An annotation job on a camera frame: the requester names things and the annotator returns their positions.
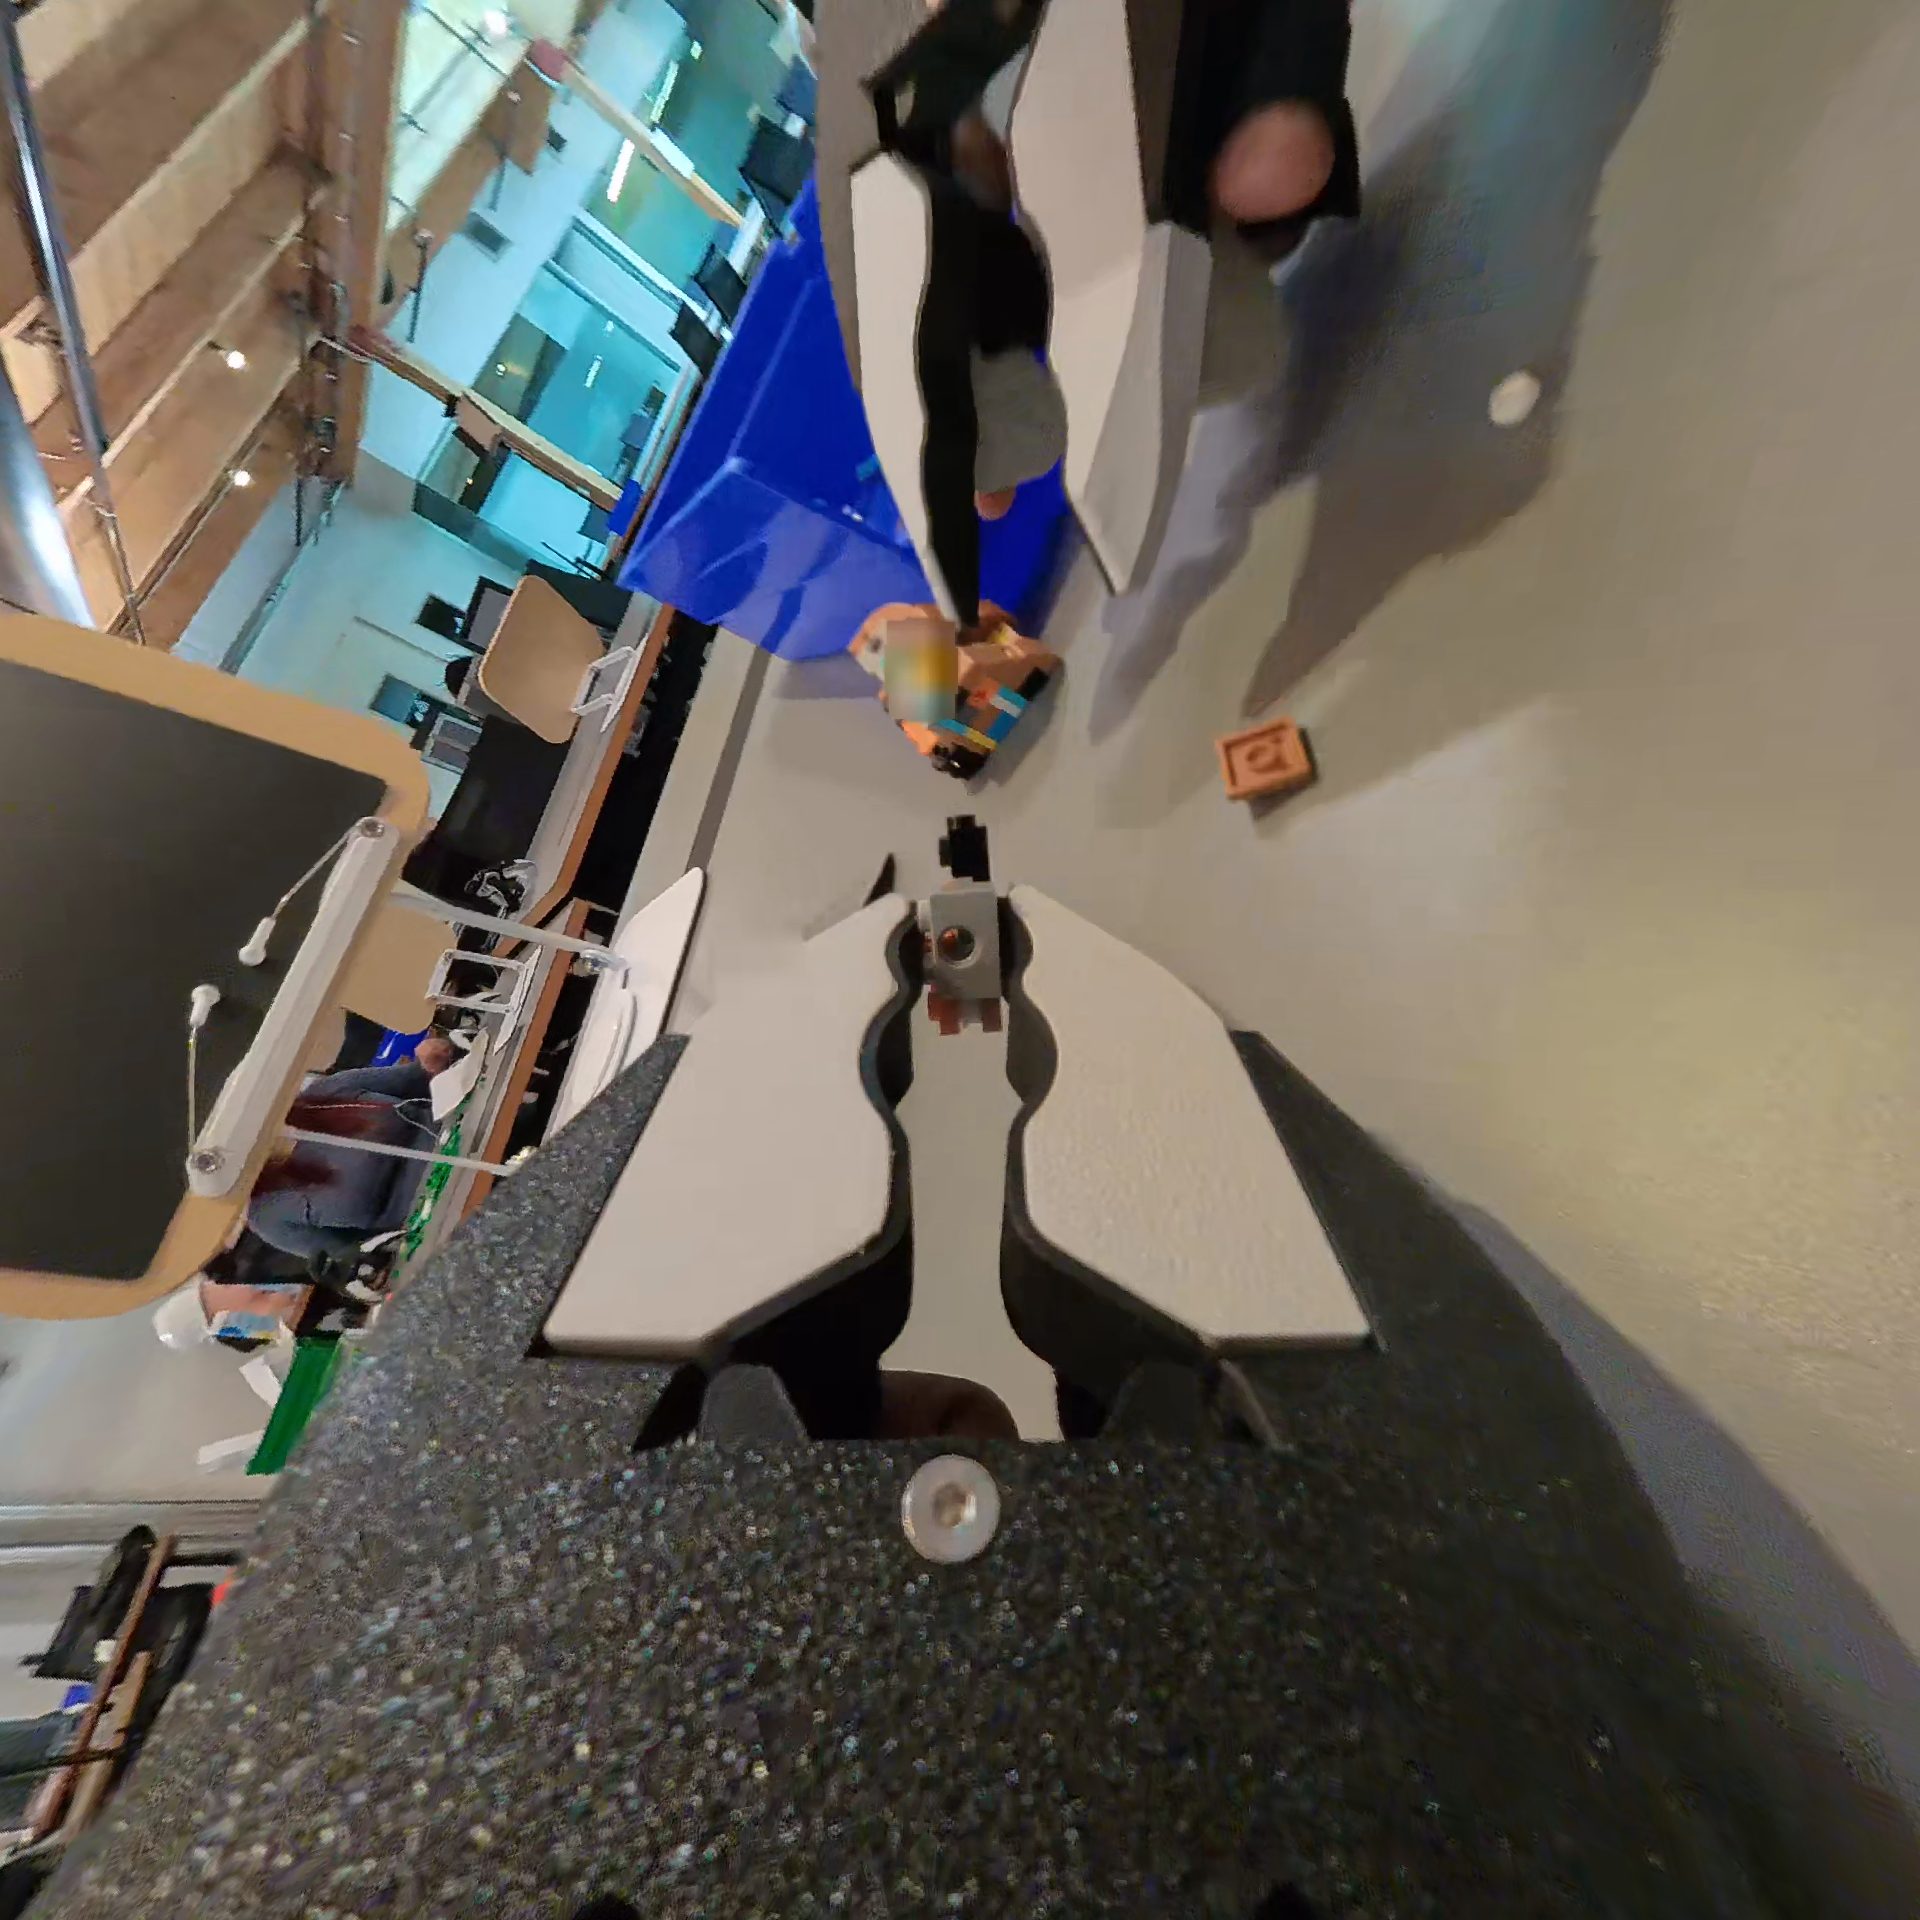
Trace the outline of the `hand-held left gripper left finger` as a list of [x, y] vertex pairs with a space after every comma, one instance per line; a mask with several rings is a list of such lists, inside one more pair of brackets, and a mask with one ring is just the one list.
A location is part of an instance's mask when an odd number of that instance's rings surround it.
[[878, 896], [694, 1025], [545, 1322], [559, 1353], [720, 1353], [906, 1226], [916, 908]]

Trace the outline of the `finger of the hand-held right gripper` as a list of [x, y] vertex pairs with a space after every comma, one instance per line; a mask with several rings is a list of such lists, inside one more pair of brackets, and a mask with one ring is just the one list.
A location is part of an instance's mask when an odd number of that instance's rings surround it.
[[958, 193], [899, 153], [850, 179], [857, 387], [934, 601], [978, 616], [976, 235]]
[[1116, 595], [1159, 562], [1198, 402], [1206, 226], [1168, 196], [1186, 6], [1052, 2], [1009, 111], [1018, 216], [1047, 272], [1063, 487]]

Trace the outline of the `blue storage bin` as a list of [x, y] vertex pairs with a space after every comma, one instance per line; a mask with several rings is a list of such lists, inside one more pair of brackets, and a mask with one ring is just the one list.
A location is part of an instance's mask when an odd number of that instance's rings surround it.
[[803, 187], [759, 265], [664, 473], [655, 514], [688, 505], [730, 464], [831, 512], [865, 507], [878, 486], [832, 299], [816, 184]]
[[682, 504], [658, 499], [622, 580], [782, 660], [843, 654], [884, 607], [935, 601], [875, 459], [849, 499], [792, 496], [732, 457]]

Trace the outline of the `grey hinge brick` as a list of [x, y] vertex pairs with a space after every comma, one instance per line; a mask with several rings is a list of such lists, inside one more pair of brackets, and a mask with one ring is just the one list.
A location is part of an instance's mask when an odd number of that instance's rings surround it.
[[992, 880], [948, 880], [919, 904], [924, 978], [948, 1002], [1004, 992], [1001, 895]]

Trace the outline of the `person's right hand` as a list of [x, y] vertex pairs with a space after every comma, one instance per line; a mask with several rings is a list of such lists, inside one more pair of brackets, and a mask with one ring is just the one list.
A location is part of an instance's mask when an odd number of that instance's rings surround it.
[[1291, 225], [1327, 196], [1335, 172], [1338, 138], [1320, 103], [1265, 103], [1224, 140], [1210, 195], [1238, 226]]

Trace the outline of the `person's left hand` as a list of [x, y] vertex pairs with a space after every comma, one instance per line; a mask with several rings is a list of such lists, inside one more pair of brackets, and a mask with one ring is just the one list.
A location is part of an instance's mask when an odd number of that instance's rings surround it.
[[958, 1436], [1016, 1442], [1018, 1417], [984, 1383], [927, 1372], [881, 1372], [874, 1436], [882, 1442]]

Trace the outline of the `orange brick model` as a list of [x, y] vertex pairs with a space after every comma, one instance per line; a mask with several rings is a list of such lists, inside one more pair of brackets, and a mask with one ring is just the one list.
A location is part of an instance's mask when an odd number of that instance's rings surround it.
[[972, 630], [934, 603], [888, 603], [856, 632], [849, 659], [916, 755], [961, 782], [986, 771], [1063, 666], [994, 603]]

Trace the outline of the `long wooden-edged table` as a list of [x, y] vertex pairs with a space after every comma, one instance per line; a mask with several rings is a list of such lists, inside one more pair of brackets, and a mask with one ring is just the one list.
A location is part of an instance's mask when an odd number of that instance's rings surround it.
[[[591, 714], [578, 723], [545, 800], [515, 922], [578, 942], [612, 928], [638, 859], [625, 855], [615, 864], [620, 880], [586, 880], [586, 872], [606, 866], [615, 843], [644, 832], [630, 745], [651, 728], [647, 699], [678, 626], [678, 610], [656, 609], [611, 720]], [[483, 1207], [496, 1186], [494, 1168], [538, 1151], [556, 1128], [572, 1043], [599, 980], [582, 954], [503, 932], [481, 928], [481, 946], [465, 948], [467, 928], [447, 912], [436, 896], [401, 888], [380, 908], [343, 986], [343, 1008], [354, 1017], [403, 1035], [439, 1017], [468, 1022], [473, 1050], [483, 1052], [463, 1099], [444, 1118], [423, 1121], [419, 1160], [395, 1163], [419, 1178], [410, 1191], [414, 1212], [391, 1246], [401, 1274]]]

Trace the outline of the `wooden beam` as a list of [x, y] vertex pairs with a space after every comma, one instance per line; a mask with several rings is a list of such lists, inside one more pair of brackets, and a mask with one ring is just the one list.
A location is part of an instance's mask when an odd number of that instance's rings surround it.
[[385, 369], [407, 387], [436, 402], [456, 436], [473, 454], [507, 451], [513, 457], [536, 466], [568, 491], [591, 502], [599, 512], [612, 514], [620, 487], [586, 463], [564, 454], [529, 423], [515, 418], [503, 406], [483, 395], [475, 387], [463, 385], [425, 362], [417, 348], [395, 343], [366, 327], [352, 327], [343, 338], [322, 334], [320, 348], [336, 359], [361, 369]]

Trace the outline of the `brown-orange square plate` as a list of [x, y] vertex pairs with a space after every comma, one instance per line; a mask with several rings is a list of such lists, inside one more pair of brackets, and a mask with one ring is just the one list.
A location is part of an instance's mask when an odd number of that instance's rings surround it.
[[1316, 780], [1312, 743], [1284, 716], [1219, 736], [1214, 748], [1220, 791], [1239, 804], [1280, 800]]

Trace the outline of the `tan wooden chair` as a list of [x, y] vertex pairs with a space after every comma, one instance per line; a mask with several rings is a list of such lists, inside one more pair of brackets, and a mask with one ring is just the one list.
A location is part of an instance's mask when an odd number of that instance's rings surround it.
[[479, 656], [465, 704], [481, 719], [503, 719], [552, 748], [568, 748], [582, 716], [591, 672], [609, 639], [539, 577], [524, 577], [499, 607]]

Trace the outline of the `green printed box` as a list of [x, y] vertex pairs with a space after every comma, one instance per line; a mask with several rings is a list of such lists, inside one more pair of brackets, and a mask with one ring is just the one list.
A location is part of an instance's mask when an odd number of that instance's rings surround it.
[[247, 1463], [252, 1479], [278, 1476], [336, 1385], [354, 1343], [348, 1335], [304, 1335], [279, 1380], [270, 1419]]

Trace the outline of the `black panel with wooden rim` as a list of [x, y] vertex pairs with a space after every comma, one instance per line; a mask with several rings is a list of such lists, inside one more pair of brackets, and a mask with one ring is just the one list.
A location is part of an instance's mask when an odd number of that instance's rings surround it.
[[[420, 760], [376, 719], [6, 612], [6, 1318], [131, 1313], [227, 1246], [427, 804]], [[199, 1043], [209, 1118], [314, 896], [279, 922], [267, 967], [242, 971], [238, 948], [363, 817], [398, 827], [388, 883], [238, 1186], [190, 1199], [190, 994], [224, 992]]]

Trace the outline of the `clear acrylic bracket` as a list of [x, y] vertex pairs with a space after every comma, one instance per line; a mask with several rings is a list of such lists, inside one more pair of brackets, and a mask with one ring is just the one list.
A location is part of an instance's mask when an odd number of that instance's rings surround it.
[[315, 1135], [315, 1131], [299, 1129], [299, 1128], [292, 1128], [292, 1124], [282, 1124], [279, 1131], [282, 1131], [282, 1138], [286, 1138], [288, 1144], [297, 1144], [297, 1145], [315, 1145], [320, 1151], [338, 1151], [338, 1152], [354, 1151], [354, 1152], [361, 1152], [361, 1154], [383, 1156], [386, 1161], [412, 1161], [412, 1163], [420, 1163], [420, 1166], [427, 1166], [427, 1168], [468, 1170], [468, 1174], [487, 1176], [491, 1179], [513, 1178], [538, 1152], [536, 1147], [527, 1145], [522, 1152], [516, 1152], [507, 1160], [473, 1160], [473, 1156], [467, 1156], [467, 1154], [456, 1154], [456, 1152], [447, 1151], [444, 1145], [436, 1145], [433, 1151], [420, 1151], [420, 1147], [410, 1147], [410, 1145], [398, 1145], [398, 1144], [369, 1140], [369, 1138], [359, 1138], [359, 1137], [326, 1137], [326, 1135]]
[[594, 945], [587, 940], [578, 940], [575, 935], [553, 931], [550, 926], [538, 926], [519, 920], [502, 920], [486, 914], [473, 908], [447, 904], [433, 896], [420, 895], [419, 889], [398, 884], [391, 889], [391, 904], [407, 908], [425, 920], [447, 922], [454, 928], [463, 931], [479, 931], [496, 942], [519, 945], [519, 946], [538, 946], [553, 954], [578, 956], [587, 963], [591, 969], [599, 975], [626, 977], [631, 971], [631, 963], [615, 948], [606, 945]]

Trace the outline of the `white bracket bar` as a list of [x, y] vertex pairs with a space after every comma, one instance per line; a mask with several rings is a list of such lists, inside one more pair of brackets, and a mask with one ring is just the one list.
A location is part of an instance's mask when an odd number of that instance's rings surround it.
[[238, 1186], [244, 1166], [267, 1137], [279, 1112], [279, 1092], [297, 1072], [312, 1030], [326, 1014], [348, 956], [369, 926], [388, 883], [398, 827], [380, 817], [354, 822], [255, 926], [236, 954], [242, 971], [270, 963], [272, 937], [290, 908], [314, 896], [306, 932], [282, 964], [279, 986], [252, 1015], [252, 1043], [230, 1070], [201, 1115], [201, 1034], [223, 1007], [224, 992], [203, 980], [185, 1017], [185, 1152], [183, 1185], [190, 1199], [223, 1199]]

